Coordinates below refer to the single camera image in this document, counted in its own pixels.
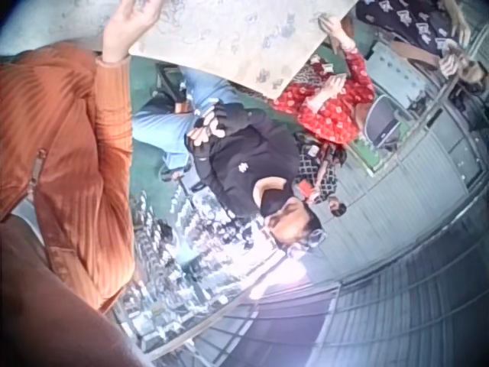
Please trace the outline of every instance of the orange jacket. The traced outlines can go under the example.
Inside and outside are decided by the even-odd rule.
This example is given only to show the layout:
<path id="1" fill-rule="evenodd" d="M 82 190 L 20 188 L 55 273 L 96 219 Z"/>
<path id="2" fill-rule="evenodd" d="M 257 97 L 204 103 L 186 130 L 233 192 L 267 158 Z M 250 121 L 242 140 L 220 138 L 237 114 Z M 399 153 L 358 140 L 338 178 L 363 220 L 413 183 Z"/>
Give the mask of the orange jacket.
<path id="1" fill-rule="evenodd" d="M 0 66 L 0 221 L 29 193 L 51 270 L 105 311 L 134 271 L 129 60 L 71 44 Z"/>

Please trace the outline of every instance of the red patterned top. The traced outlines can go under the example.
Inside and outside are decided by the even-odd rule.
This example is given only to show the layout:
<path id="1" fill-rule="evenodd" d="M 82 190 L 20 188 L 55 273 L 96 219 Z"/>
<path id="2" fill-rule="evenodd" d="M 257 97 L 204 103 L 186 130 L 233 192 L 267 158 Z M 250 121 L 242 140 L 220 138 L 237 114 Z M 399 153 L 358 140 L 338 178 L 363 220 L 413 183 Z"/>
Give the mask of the red patterned top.
<path id="1" fill-rule="evenodd" d="M 358 103 L 374 100 L 374 85 L 365 69 L 365 60 L 355 48 L 345 51 L 350 77 L 345 88 L 336 98 L 328 99 L 321 109 L 314 113 L 307 105 L 307 97 L 314 96 L 320 89 L 316 83 L 293 81 L 280 95 L 271 101 L 274 109 L 297 114 L 299 123 L 317 138 L 346 145 L 358 137 L 358 126 L 352 116 L 352 109 Z M 331 75 L 331 67 L 314 55 L 307 65 L 314 69 L 324 83 Z"/>

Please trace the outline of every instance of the large paper sheet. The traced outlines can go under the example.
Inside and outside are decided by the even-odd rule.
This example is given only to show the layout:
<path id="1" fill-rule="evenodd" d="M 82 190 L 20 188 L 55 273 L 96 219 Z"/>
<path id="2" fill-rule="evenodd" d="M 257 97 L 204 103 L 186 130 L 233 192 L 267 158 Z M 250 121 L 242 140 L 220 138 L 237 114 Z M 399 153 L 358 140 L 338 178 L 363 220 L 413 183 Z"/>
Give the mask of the large paper sheet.
<path id="1" fill-rule="evenodd" d="M 357 0 L 171 0 L 131 54 L 219 75 L 277 98 L 324 40 L 317 18 Z"/>
<path id="2" fill-rule="evenodd" d="M 167 0 L 158 23 L 131 53 L 204 70 L 276 98 L 323 41 L 319 14 L 342 18 L 356 1 Z M 96 36 L 118 3 L 24 1 L 0 33 L 0 54 Z"/>

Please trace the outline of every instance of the blue jeans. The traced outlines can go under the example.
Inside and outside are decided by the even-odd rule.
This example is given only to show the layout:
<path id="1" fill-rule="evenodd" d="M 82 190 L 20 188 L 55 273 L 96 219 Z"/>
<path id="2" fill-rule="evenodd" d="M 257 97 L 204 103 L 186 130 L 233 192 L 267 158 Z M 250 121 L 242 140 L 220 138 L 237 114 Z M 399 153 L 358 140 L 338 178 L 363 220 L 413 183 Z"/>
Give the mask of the blue jeans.
<path id="1" fill-rule="evenodd" d="M 132 122 L 134 139 L 164 150 L 164 162 L 171 170 L 184 167 L 188 162 L 185 135 L 204 109 L 211 106 L 214 99 L 223 103 L 239 102 L 238 94 L 227 80 L 188 67 L 180 67 L 180 70 L 194 113 L 168 113 L 165 108 L 149 104 L 133 116 Z"/>

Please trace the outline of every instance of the black jacket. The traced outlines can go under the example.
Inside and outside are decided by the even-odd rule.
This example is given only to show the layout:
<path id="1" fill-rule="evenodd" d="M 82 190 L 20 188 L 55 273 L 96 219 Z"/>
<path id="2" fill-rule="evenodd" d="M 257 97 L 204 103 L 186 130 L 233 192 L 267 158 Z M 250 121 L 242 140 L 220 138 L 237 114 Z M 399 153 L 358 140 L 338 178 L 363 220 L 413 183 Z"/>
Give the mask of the black jacket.
<path id="1" fill-rule="evenodd" d="M 221 127 L 226 136 L 212 136 L 209 143 L 196 148 L 187 141 L 187 147 L 200 180 L 225 208 L 247 217 L 259 213 L 253 200 L 258 180 L 282 177 L 293 183 L 299 151 L 286 126 L 269 119 L 264 111 L 244 109 L 240 103 L 225 107 L 228 118 Z"/>

